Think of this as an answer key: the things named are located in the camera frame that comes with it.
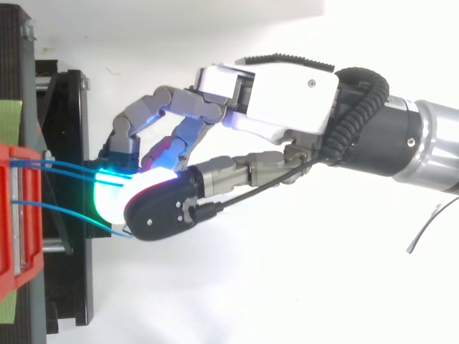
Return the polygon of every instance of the wire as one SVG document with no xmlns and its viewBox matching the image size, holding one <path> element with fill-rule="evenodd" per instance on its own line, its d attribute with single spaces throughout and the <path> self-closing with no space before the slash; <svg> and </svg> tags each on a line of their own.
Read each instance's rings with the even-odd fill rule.
<svg viewBox="0 0 459 344">
<path fill-rule="evenodd" d="M 81 174 L 69 172 L 69 171 L 64 171 L 64 170 L 59 170 L 57 168 L 52 168 L 52 167 L 45 167 L 45 166 L 38 166 L 38 165 L 26 165 L 26 164 L 19 164 L 19 165 L 11 165 L 10 167 L 12 168 L 34 168 L 36 170 L 42 170 L 45 172 L 53 172 L 57 174 L 62 174 L 63 176 L 69 176 L 73 178 L 78 178 L 83 181 L 90 181 L 92 183 L 101 183 L 101 184 L 106 184 L 106 185 L 111 185 L 111 186 L 124 186 L 124 184 L 119 184 L 119 183 L 112 183 L 110 181 L 101 181 L 96 178 L 91 178 L 87 176 L 82 176 Z"/>
<path fill-rule="evenodd" d="M 60 206 L 53 206 L 52 204 L 40 203 L 40 202 L 32 202 L 32 201 L 19 201 L 17 199 L 12 199 L 11 203 L 12 204 L 19 204 L 19 205 L 23 205 L 23 206 L 39 206 L 41 208 L 60 211 L 62 213 L 77 217 L 77 218 L 79 218 L 79 219 L 81 219 L 83 221 L 89 222 L 90 224 L 93 224 L 93 225 L 95 225 L 97 227 L 100 227 L 101 229 L 103 229 L 104 231 L 107 231 L 108 233 L 111 233 L 111 234 L 114 234 L 114 235 L 118 235 L 120 237 L 128 238 L 128 239 L 131 239 L 133 237 L 132 235 L 123 234 L 123 233 L 119 233 L 117 231 L 113 231 L 110 227 L 108 227 L 108 226 L 106 226 L 104 224 L 101 224 L 100 222 L 97 222 L 96 220 L 93 220 L 93 219 L 91 219 L 91 218 L 89 218 L 89 217 L 87 217 L 85 215 L 77 213 L 76 211 L 69 210 L 69 209 L 66 209 L 66 208 L 62 208 Z"/>
<path fill-rule="evenodd" d="M 311 161 L 305 162 L 299 165 L 298 167 L 291 169 L 289 172 L 281 175 L 280 177 L 277 177 L 276 179 L 273 179 L 272 181 L 268 181 L 266 184 L 258 186 L 257 188 L 251 191 L 243 193 L 242 195 L 236 196 L 233 199 L 230 199 L 229 201 L 223 202 L 219 205 L 219 211 L 223 210 L 224 208 L 227 208 L 228 206 L 232 206 L 233 204 L 244 201 L 245 199 L 248 199 L 252 196 L 258 195 L 260 192 L 263 192 L 264 190 L 268 190 L 269 188 L 272 188 L 273 186 L 276 186 L 279 183 L 282 183 L 286 179 L 289 179 L 290 177 L 294 176 L 295 174 L 300 173 L 301 171 L 304 171 L 305 169 L 313 165 L 316 165 L 317 163 L 320 163 L 322 160 L 323 160 L 322 158 L 317 158 L 317 159 L 313 159 Z"/>
<path fill-rule="evenodd" d="M 99 171 L 95 170 L 93 168 L 87 168 L 79 165 L 75 165 L 74 163 L 66 163 L 64 161 L 54 161 L 54 160 L 29 160 L 29 159 L 16 159 L 16 160 L 10 160 L 9 161 L 10 166 L 13 165 L 19 165 L 19 164 L 33 164 L 33 163 L 48 163 L 56 166 L 63 166 L 63 167 L 68 167 L 68 168 L 74 168 L 75 170 L 79 170 L 82 172 L 88 172 L 88 173 L 100 173 L 100 174 L 106 174 L 108 176 L 116 176 L 124 179 L 132 179 L 132 177 L 127 176 L 122 173 L 116 173 L 116 172 L 110 172 L 110 171 Z"/>
<path fill-rule="evenodd" d="M 421 228 L 420 232 L 417 234 L 417 236 L 414 238 L 414 240 L 411 242 L 411 245 L 408 246 L 407 248 L 407 252 L 409 254 L 413 253 L 413 251 L 415 250 L 416 248 L 416 245 L 418 243 L 418 241 L 421 239 L 421 236 L 424 234 L 425 230 L 428 228 L 428 226 L 432 223 L 432 221 L 435 219 L 435 217 L 437 217 L 438 215 L 440 215 L 440 213 L 442 211 L 444 211 L 447 207 L 449 207 L 451 204 L 453 204 L 454 202 L 456 202 L 457 200 L 459 199 L 459 197 L 456 197 L 455 199 L 453 199 L 450 203 L 446 204 L 444 207 L 442 207 L 439 211 L 437 211 L 436 213 L 432 214 L 432 216 L 430 217 L 429 221 L 427 221 L 425 223 L 425 225 Z"/>
</svg>

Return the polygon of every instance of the silver cylinder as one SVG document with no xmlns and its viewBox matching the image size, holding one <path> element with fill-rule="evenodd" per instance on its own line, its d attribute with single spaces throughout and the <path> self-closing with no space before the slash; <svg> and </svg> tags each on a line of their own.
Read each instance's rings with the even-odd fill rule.
<svg viewBox="0 0 459 344">
<path fill-rule="evenodd" d="M 65 252 L 64 245 L 60 238 L 56 239 L 43 239 L 43 252 L 44 253 L 58 253 Z"/>
<path fill-rule="evenodd" d="M 35 78 L 35 90 L 40 91 L 40 92 L 46 92 L 50 82 L 51 82 L 51 77 L 36 77 Z"/>
<path fill-rule="evenodd" d="M 438 191 L 459 189 L 459 110 L 425 100 L 415 102 L 422 119 L 419 148 L 393 178 Z"/>
</svg>

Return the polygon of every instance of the black cable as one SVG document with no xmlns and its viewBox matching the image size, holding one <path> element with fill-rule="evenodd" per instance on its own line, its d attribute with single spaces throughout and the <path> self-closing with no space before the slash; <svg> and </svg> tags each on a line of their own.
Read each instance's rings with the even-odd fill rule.
<svg viewBox="0 0 459 344">
<path fill-rule="evenodd" d="M 272 188 L 273 186 L 276 186 L 286 179 L 289 179 L 290 177 L 293 177 L 295 174 L 300 173 L 307 168 L 310 168 L 312 165 L 316 165 L 317 163 L 320 163 L 323 159 L 322 158 L 317 158 L 313 159 L 311 161 L 307 161 L 305 163 L 302 163 L 301 165 L 295 167 L 294 169 L 290 170 L 287 173 L 284 173 L 280 177 L 277 177 L 276 179 L 273 179 L 272 181 L 268 181 L 267 183 L 258 186 L 257 188 L 254 188 L 251 191 L 248 191 L 246 193 L 243 193 L 242 195 L 239 195 L 237 197 L 234 197 L 233 199 L 230 199 L 229 201 L 226 202 L 209 202 L 205 204 L 201 204 L 198 206 L 191 207 L 189 209 L 189 213 L 191 217 L 193 218 L 193 221 L 195 224 L 199 222 L 206 221 L 208 219 L 211 219 L 212 217 L 216 216 L 219 212 L 221 212 L 224 208 L 227 208 L 228 206 L 232 206 L 233 204 L 239 203 L 241 201 L 244 201 L 245 199 L 249 199 L 252 196 L 258 195 L 260 192 L 263 192 L 265 190 L 268 190 L 269 188 Z"/>
<path fill-rule="evenodd" d="M 232 206 L 233 204 L 244 201 L 245 199 L 248 199 L 252 196 L 258 195 L 260 192 L 263 192 L 264 190 L 268 190 L 269 188 L 272 188 L 273 186 L 276 186 L 279 183 L 282 183 L 286 179 L 293 177 L 295 174 L 300 173 L 301 171 L 304 171 L 307 168 L 313 165 L 316 165 L 317 163 L 320 163 L 321 161 L 322 161 L 322 158 L 317 158 L 317 159 L 313 159 L 311 161 L 302 163 L 298 167 L 291 169 L 289 172 L 284 173 L 280 177 L 277 177 L 276 179 L 273 179 L 272 181 L 268 181 L 266 184 L 258 186 L 257 188 L 254 188 L 253 190 L 243 193 L 242 195 L 236 196 L 233 199 L 230 199 L 229 201 L 221 203 L 220 205 L 221 210 L 223 210 L 224 208 L 227 208 L 228 206 Z"/>
<path fill-rule="evenodd" d="M 330 166 L 339 163 L 349 146 L 358 139 L 364 126 L 382 108 L 389 97 L 389 85 L 378 73 L 364 68 L 347 68 L 336 72 L 339 81 L 348 85 L 366 85 L 365 96 L 337 120 L 328 134 L 322 153 Z"/>
<path fill-rule="evenodd" d="M 455 199 L 453 199 L 450 203 L 446 204 L 444 207 L 442 207 L 439 211 L 437 211 L 436 213 L 434 213 L 429 221 L 427 221 L 425 223 L 425 225 L 421 228 L 420 232 L 417 234 L 417 236 L 415 237 L 415 239 L 412 241 L 411 245 L 408 246 L 407 248 L 407 252 L 409 254 L 413 253 L 413 251 L 415 250 L 416 248 L 416 245 L 418 243 L 418 241 L 421 239 L 421 236 L 424 234 L 425 230 L 428 228 L 428 226 L 432 223 L 432 221 L 438 216 L 440 215 L 440 213 L 442 211 L 444 211 L 447 207 L 449 207 L 451 204 L 453 204 L 454 202 L 456 202 L 457 200 L 459 199 L 459 197 L 456 197 Z"/>
</svg>

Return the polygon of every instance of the green tape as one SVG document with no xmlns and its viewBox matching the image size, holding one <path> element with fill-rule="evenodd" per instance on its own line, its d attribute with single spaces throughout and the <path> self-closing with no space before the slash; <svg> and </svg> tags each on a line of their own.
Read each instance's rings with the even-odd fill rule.
<svg viewBox="0 0 459 344">
<path fill-rule="evenodd" d="M 21 124 L 21 100 L 0 100 L 0 143 L 18 145 Z"/>
<path fill-rule="evenodd" d="M 18 145 L 21 100 L 0 100 L 0 144 Z M 16 290 L 0 301 L 0 324 L 13 324 L 16 317 Z"/>
<path fill-rule="evenodd" d="M 13 290 L 0 302 L 0 324 L 14 324 L 17 291 Z"/>
</svg>

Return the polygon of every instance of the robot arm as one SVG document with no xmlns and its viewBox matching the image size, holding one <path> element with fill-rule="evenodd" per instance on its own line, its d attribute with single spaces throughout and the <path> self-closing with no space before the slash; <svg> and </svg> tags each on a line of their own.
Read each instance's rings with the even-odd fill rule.
<svg viewBox="0 0 459 344">
<path fill-rule="evenodd" d="M 190 90 L 160 87 L 113 121 L 101 156 L 134 173 L 136 133 L 166 111 L 185 117 L 142 159 L 142 171 L 165 167 L 178 176 L 129 201 L 124 217 L 139 239 L 169 237 L 223 209 L 198 205 L 198 199 L 235 186 L 261 190 L 293 183 L 317 161 L 440 191 L 459 189 L 459 140 L 448 135 L 459 129 L 457 110 L 389 96 L 384 78 L 360 68 L 335 75 L 333 66 L 285 55 L 238 63 L 200 69 Z M 223 156 L 186 168 L 189 154 L 215 123 L 289 144 L 283 153 Z"/>
</svg>

